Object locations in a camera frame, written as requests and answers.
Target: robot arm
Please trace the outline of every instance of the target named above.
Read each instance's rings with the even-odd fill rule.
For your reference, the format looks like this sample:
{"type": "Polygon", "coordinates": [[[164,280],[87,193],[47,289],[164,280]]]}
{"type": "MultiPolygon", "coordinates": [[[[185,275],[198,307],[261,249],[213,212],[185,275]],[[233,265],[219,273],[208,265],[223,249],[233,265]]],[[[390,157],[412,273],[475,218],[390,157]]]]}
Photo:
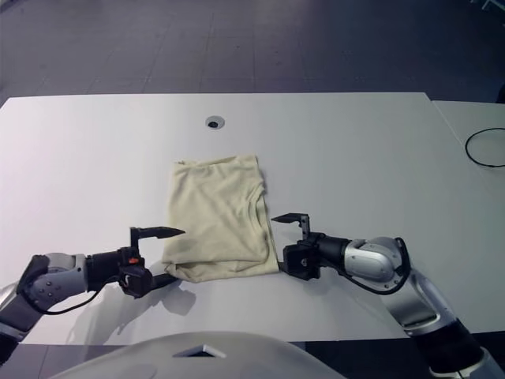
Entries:
{"type": "Polygon", "coordinates": [[[309,216],[288,213],[273,219],[299,222],[302,240],[283,250],[281,269],[303,280],[319,279],[321,267],[334,268],[381,300],[413,339],[436,377],[505,378],[435,285],[410,265],[400,238],[349,240],[310,231],[309,216]]]}
{"type": "Polygon", "coordinates": [[[44,314],[62,314],[84,306],[108,283],[118,282],[123,292],[134,298],[173,283],[177,280],[173,276],[153,276],[144,267],[138,241],[182,233],[169,227],[131,228],[130,246],[113,252],[91,256],[35,255],[19,282],[0,291],[0,366],[44,314]],[[86,291],[95,292],[87,301],[66,310],[49,311],[52,306],[86,291]]]}

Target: table grommet hole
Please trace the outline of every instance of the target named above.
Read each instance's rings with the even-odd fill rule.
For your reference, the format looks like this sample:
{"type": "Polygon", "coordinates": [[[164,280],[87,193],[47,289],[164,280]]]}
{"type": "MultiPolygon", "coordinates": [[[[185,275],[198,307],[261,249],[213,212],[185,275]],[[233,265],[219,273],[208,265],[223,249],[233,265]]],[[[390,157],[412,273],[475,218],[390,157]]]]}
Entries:
{"type": "Polygon", "coordinates": [[[224,126],[224,118],[221,116],[210,116],[205,120],[205,125],[209,129],[217,130],[224,126]]]}

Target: beige fabric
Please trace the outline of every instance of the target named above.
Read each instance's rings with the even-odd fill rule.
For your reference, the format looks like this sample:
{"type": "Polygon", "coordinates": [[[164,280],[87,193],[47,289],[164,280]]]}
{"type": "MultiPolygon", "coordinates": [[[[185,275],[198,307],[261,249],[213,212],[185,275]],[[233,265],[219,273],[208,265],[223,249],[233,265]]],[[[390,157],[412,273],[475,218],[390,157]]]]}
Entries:
{"type": "Polygon", "coordinates": [[[174,165],[162,262],[191,282],[277,272],[277,255],[255,156],[174,165]]]}

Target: black wire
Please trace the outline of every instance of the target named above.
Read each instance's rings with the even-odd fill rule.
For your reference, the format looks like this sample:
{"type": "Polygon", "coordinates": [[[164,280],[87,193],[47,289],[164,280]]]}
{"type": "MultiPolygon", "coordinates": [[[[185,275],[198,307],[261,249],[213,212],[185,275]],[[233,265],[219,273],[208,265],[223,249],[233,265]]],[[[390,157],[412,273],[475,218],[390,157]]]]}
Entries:
{"type": "Polygon", "coordinates": [[[395,240],[398,244],[400,244],[400,255],[402,256],[402,266],[401,267],[403,268],[403,272],[402,272],[402,278],[400,279],[398,284],[396,284],[396,286],[394,286],[393,288],[391,288],[389,290],[385,290],[385,291],[376,290],[375,288],[369,287],[361,282],[358,282],[351,275],[349,275],[347,272],[343,271],[340,267],[333,265],[330,261],[323,259],[322,262],[326,266],[334,268],[341,276],[343,276],[344,278],[349,280],[351,283],[356,284],[358,287],[363,288],[364,290],[372,292],[373,294],[376,294],[376,295],[392,295],[395,292],[400,291],[400,289],[403,287],[403,285],[405,284],[407,279],[409,279],[409,275],[412,270],[412,266],[410,265],[409,254],[406,251],[405,242],[401,238],[396,238],[395,240]]]}
{"type": "MultiPolygon", "coordinates": [[[[111,276],[109,279],[107,279],[104,283],[108,283],[109,280],[115,278],[115,276],[111,276]]],[[[43,310],[42,308],[40,308],[39,306],[37,306],[29,297],[28,295],[24,292],[24,291],[21,291],[21,296],[23,296],[24,300],[27,302],[27,304],[32,307],[36,312],[39,312],[41,314],[45,314],[47,316],[57,316],[59,314],[64,314],[64,313],[67,313],[67,312],[70,312],[71,310],[76,310],[77,308],[81,308],[82,306],[85,306],[87,304],[89,304],[90,302],[92,302],[96,296],[98,296],[98,294],[100,293],[100,291],[103,289],[100,288],[97,292],[95,292],[93,294],[92,297],[90,297],[88,300],[80,303],[80,304],[77,304],[76,306],[71,306],[69,308],[66,308],[64,310],[58,310],[58,311],[54,311],[54,312],[51,312],[49,310],[43,310]]]]}
{"type": "Polygon", "coordinates": [[[486,164],[486,163],[482,163],[482,162],[479,162],[478,160],[476,160],[475,158],[473,158],[469,151],[468,151],[468,143],[470,142],[470,140],[472,138],[474,138],[476,135],[478,134],[481,134],[483,132],[488,132],[489,130],[505,130],[505,128],[489,128],[489,129],[483,129],[483,130],[479,130],[478,132],[472,134],[470,137],[468,137],[468,139],[466,140],[465,142],[465,152],[466,152],[466,155],[470,158],[470,160],[472,162],[474,162],[475,164],[478,164],[479,166],[484,166],[484,167],[490,167],[490,168],[498,168],[498,167],[505,167],[505,164],[498,164],[498,165],[495,165],[495,164],[486,164]]]}

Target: tiled floor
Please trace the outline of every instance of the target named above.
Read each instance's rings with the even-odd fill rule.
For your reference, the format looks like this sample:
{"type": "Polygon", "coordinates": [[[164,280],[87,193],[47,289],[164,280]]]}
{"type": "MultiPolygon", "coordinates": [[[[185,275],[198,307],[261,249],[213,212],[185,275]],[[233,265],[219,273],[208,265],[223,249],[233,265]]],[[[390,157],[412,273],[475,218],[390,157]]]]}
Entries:
{"type": "Polygon", "coordinates": [[[0,33],[0,103],[351,91],[494,101],[505,82],[505,28],[466,0],[13,0],[0,33]]]}

